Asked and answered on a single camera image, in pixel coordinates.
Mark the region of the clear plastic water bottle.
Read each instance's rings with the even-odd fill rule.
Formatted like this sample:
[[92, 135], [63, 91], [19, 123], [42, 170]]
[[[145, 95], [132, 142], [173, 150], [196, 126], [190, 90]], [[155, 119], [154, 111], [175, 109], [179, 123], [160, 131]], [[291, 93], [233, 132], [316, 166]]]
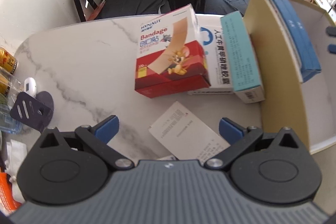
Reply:
[[17, 95], [22, 91], [21, 83], [7, 73], [1, 72], [1, 132], [19, 134], [23, 125], [10, 116]]

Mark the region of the rolled white cloth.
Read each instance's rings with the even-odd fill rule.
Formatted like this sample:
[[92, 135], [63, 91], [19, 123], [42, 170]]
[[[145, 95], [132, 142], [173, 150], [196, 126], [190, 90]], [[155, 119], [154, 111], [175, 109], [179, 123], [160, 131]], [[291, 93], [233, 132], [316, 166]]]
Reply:
[[6, 142], [7, 159], [5, 160], [5, 172], [10, 176], [16, 176], [17, 172], [27, 156], [27, 146], [17, 140]]

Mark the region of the red white bandage box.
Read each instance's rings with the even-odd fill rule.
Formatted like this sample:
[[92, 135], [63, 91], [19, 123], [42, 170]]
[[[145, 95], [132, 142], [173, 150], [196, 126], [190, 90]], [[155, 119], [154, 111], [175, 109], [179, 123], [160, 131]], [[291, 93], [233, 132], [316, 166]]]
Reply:
[[148, 98], [210, 86], [201, 28], [192, 5], [139, 28], [134, 89]]

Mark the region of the white blue tooth medicine box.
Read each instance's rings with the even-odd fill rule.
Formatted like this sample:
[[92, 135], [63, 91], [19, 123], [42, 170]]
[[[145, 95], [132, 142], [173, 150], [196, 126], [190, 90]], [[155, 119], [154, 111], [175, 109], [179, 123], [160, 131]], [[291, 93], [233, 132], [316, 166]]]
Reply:
[[220, 15], [197, 15], [205, 52], [210, 87], [189, 91], [190, 95], [232, 94], [233, 86]]

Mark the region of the long white medicine box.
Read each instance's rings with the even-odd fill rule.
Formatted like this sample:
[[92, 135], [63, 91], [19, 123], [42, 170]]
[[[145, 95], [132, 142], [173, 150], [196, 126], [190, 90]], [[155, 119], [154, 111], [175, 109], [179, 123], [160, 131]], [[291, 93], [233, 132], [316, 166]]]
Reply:
[[278, 28], [279, 28], [282, 36], [284, 37], [285, 44], [286, 44], [286, 46], [289, 50], [291, 60], [294, 63], [296, 75], [298, 76], [300, 84], [302, 84], [303, 83], [303, 77], [302, 77], [302, 73], [301, 73], [301, 59], [299, 58], [298, 51], [295, 47], [295, 44], [294, 44], [293, 39], [290, 35], [290, 32], [289, 32], [284, 20], [282, 19], [282, 16], [281, 16], [278, 8], [274, 4], [274, 2], [272, 0], [265, 0], [265, 1], [268, 3], [268, 7], [271, 9], [274, 18], [276, 19], [276, 22], [278, 24]]

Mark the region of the white grey slim box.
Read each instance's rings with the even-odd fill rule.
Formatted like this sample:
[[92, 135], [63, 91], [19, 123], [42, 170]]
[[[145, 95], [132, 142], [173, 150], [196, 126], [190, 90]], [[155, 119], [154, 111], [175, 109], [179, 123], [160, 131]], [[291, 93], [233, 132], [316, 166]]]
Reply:
[[151, 135], [179, 160], [208, 159], [230, 144], [179, 102], [174, 102], [150, 127]]

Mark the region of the orange white tissue pack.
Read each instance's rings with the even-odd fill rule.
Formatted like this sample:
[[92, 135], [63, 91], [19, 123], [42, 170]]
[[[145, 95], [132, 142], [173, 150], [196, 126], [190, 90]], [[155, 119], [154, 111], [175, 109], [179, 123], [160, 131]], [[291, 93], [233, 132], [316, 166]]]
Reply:
[[1, 212], [5, 215], [11, 215], [15, 212], [21, 203], [15, 201], [12, 195], [12, 185], [7, 179], [7, 174], [0, 173], [0, 207]]

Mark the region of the blue mask box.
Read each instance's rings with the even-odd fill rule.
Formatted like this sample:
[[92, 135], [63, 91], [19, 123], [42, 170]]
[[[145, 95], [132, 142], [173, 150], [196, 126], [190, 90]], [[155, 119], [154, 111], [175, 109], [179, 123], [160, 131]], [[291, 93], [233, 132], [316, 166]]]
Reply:
[[318, 73], [321, 65], [311, 43], [311, 39], [289, 0], [268, 0], [285, 26], [301, 72], [302, 82], [306, 83]]

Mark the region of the white digital thermometer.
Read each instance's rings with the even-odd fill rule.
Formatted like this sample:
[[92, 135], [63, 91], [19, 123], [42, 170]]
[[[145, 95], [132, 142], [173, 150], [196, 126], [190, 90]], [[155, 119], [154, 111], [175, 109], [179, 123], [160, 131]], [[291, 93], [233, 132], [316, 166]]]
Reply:
[[28, 77], [25, 79], [23, 84], [23, 91], [34, 98], [36, 97], [37, 83], [34, 78]]

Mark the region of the gold drink can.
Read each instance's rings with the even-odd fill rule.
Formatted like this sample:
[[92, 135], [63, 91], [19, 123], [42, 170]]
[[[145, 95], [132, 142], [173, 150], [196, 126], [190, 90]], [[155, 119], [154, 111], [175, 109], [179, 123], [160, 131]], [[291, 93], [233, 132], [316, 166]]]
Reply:
[[4, 70], [12, 75], [18, 67], [17, 59], [3, 47], [0, 47], [0, 64]]

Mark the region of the black metal phone stand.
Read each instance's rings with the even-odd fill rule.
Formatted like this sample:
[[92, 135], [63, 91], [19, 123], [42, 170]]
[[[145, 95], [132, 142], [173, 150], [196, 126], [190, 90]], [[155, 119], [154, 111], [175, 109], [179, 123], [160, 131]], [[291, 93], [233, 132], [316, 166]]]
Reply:
[[40, 133], [49, 125], [53, 113], [54, 100], [47, 91], [39, 92], [35, 98], [25, 92], [20, 92], [10, 110], [11, 118]]

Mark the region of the tan cardboard shoe box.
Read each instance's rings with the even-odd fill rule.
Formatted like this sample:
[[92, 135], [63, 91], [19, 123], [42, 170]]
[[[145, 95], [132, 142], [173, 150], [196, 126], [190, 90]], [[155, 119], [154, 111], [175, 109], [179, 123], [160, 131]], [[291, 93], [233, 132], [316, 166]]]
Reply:
[[250, 0], [244, 15], [259, 62], [265, 100], [262, 127], [275, 132], [294, 129], [311, 153], [335, 145], [335, 55], [327, 51], [335, 38], [326, 28], [335, 23], [329, 14], [305, 0], [289, 0], [302, 20], [319, 62], [321, 73], [300, 84], [276, 19], [265, 0]]

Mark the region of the teal white bear medicine box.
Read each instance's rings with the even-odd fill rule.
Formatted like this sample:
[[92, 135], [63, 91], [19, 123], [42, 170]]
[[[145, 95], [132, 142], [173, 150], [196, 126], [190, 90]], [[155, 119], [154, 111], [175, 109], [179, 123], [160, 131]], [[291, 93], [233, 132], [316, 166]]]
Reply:
[[265, 100], [263, 82], [250, 36], [240, 12], [220, 19], [226, 43], [233, 91], [244, 103]]

